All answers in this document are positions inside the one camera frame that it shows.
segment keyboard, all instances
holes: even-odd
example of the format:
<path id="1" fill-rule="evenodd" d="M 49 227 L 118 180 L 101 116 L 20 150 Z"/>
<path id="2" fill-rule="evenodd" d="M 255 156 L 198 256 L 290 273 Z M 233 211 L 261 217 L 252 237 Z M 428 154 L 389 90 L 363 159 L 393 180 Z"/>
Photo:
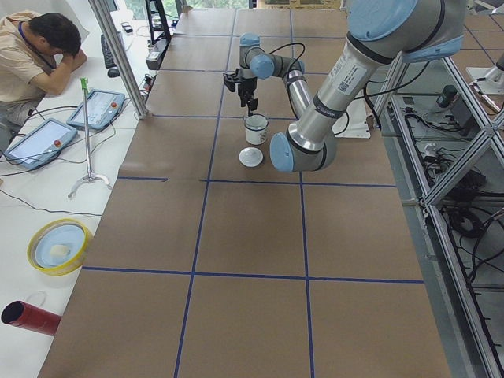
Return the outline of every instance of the keyboard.
<path id="1" fill-rule="evenodd" d="M 113 61 L 112 51 L 110 51 L 109 45 L 105 40 L 105 36 L 102 35 L 102 52 L 103 52 L 103 60 L 105 61 L 105 68 L 110 69 L 116 66 L 116 63 Z"/>

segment black hair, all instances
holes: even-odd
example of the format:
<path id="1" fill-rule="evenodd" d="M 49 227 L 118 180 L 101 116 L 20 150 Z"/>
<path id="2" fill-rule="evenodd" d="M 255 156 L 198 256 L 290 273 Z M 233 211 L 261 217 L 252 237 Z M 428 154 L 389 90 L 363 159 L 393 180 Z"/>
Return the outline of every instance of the black hair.
<path id="1" fill-rule="evenodd" d="M 80 34 L 77 26 L 60 13 L 46 13 L 34 17 L 28 25 L 30 30 L 44 37 L 47 42 L 63 52 L 76 56 L 80 50 Z"/>

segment mouse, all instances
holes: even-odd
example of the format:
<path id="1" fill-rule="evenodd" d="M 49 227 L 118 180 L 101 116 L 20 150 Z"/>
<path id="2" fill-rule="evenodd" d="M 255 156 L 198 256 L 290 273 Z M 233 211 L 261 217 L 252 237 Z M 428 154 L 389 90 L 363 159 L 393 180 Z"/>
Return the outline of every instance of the mouse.
<path id="1" fill-rule="evenodd" d="M 107 72 L 107 76 L 108 77 L 118 77 L 118 76 L 120 76 L 119 69 L 116 68 L 116 67 L 113 67 L 113 68 L 109 69 L 109 71 Z"/>

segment blue joint cap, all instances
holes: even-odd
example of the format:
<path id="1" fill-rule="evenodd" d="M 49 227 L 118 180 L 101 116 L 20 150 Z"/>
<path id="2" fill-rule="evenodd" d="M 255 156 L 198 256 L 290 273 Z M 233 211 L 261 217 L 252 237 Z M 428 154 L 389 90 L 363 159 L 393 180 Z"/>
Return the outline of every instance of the blue joint cap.
<path id="1" fill-rule="evenodd" d="M 259 79 L 268 79 L 275 71 L 273 60 L 267 55 L 256 55 L 250 61 L 250 70 Z"/>
<path id="2" fill-rule="evenodd" d="M 412 53 L 402 53 L 402 61 L 415 63 L 417 61 L 434 61 L 442 57 L 449 57 L 462 48 L 463 35 L 438 45 L 430 46 Z"/>
<path id="3" fill-rule="evenodd" d="M 259 35 L 254 33 L 245 33 L 239 38 L 239 46 L 259 46 L 261 44 L 261 39 Z"/>
<path id="4" fill-rule="evenodd" d="M 395 32 L 411 16 L 418 0 L 355 0 L 348 30 L 359 41 L 376 41 Z"/>
<path id="5" fill-rule="evenodd" d="M 269 156 L 277 171 L 293 172 L 294 155 L 291 144 L 284 133 L 278 132 L 272 137 L 269 144 Z"/>

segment white mug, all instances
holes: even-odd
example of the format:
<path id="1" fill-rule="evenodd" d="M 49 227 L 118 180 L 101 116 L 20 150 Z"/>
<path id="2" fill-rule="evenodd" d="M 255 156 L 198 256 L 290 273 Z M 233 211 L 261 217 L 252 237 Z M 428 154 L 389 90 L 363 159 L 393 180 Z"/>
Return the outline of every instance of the white mug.
<path id="1" fill-rule="evenodd" d="M 245 139 L 248 143 L 259 145 L 266 141 L 268 120 L 262 114 L 254 114 L 245 118 Z"/>

